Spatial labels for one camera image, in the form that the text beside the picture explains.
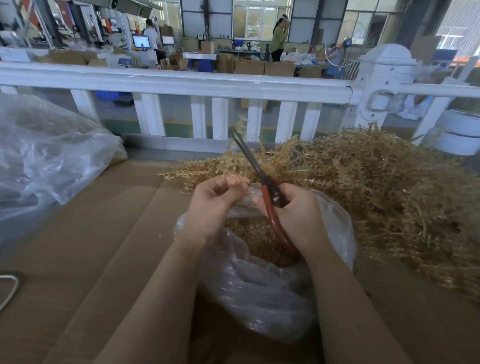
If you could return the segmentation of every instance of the person's right hand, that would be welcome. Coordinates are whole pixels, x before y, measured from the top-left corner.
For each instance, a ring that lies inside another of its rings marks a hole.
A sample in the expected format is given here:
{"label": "person's right hand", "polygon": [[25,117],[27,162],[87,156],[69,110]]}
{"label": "person's right hand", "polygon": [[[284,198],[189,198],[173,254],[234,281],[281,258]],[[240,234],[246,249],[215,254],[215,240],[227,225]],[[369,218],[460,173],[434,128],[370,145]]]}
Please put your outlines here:
{"label": "person's right hand", "polygon": [[[283,183],[279,187],[290,203],[284,208],[274,206],[274,210],[283,229],[300,253],[307,258],[318,248],[330,245],[317,196],[312,191],[290,183]],[[261,195],[254,196],[253,202],[268,216]]]}

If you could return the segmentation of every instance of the corrugated metal wall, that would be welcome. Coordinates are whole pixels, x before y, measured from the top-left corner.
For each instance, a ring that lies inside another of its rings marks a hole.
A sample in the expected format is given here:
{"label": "corrugated metal wall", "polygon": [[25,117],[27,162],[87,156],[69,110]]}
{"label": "corrugated metal wall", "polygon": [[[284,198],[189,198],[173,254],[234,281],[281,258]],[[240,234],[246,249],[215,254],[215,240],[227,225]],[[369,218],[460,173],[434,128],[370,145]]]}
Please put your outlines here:
{"label": "corrugated metal wall", "polygon": [[440,26],[468,28],[457,56],[472,56],[480,45],[480,0],[452,0]]}

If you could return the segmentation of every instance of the scissors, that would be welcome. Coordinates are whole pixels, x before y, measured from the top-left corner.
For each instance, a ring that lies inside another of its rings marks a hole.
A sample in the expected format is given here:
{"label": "scissors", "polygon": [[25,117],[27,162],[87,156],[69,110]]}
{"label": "scissors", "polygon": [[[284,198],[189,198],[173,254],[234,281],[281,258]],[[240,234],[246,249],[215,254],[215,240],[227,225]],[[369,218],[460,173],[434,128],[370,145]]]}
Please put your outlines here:
{"label": "scissors", "polygon": [[233,138],[233,140],[235,140],[240,150],[244,154],[245,158],[252,165],[257,177],[262,182],[262,196],[264,198],[268,218],[270,219],[270,225],[272,226],[276,237],[289,252],[297,255],[299,253],[298,249],[292,244],[292,242],[288,238],[287,233],[285,232],[285,230],[283,230],[282,225],[280,224],[278,215],[273,209],[273,206],[285,207],[289,203],[285,195],[278,187],[278,185],[281,183],[276,178],[268,177],[265,174],[265,172],[260,168],[255,157],[243,141],[237,129],[235,129],[235,127],[232,127],[232,129],[233,132],[230,133],[231,137]]}

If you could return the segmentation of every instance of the woman in green shirt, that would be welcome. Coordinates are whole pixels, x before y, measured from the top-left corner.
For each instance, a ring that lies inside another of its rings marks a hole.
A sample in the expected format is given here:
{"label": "woman in green shirt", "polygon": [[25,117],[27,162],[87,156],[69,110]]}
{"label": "woman in green shirt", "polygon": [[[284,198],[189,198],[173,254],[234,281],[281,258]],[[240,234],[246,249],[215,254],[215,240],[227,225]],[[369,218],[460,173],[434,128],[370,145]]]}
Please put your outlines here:
{"label": "woman in green shirt", "polygon": [[280,62],[280,56],[283,53],[285,40],[287,39],[288,18],[285,14],[275,24],[273,28],[272,42],[270,43],[270,53],[273,62]]}

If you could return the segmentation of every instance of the black hair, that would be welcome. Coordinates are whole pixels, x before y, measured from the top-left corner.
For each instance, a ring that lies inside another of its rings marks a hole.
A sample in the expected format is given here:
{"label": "black hair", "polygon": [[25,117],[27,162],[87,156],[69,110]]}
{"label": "black hair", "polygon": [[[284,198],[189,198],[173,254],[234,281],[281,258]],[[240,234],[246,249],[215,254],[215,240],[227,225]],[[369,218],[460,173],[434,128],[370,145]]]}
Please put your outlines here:
{"label": "black hair", "polygon": [[275,24],[274,28],[273,28],[273,32],[275,33],[275,29],[276,27],[278,27],[278,25],[283,21],[283,18],[287,19],[288,20],[288,16],[286,14],[282,14],[282,17],[277,21],[277,23]]}

